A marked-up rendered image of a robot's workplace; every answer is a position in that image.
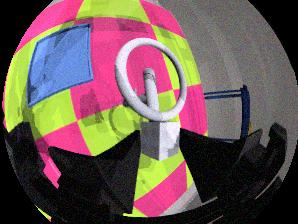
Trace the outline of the blue tray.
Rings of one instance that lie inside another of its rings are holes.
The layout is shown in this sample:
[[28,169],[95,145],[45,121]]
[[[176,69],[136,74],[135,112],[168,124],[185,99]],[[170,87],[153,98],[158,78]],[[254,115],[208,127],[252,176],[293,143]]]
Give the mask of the blue tray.
[[28,67],[27,108],[93,80],[90,24],[67,27],[36,41]]

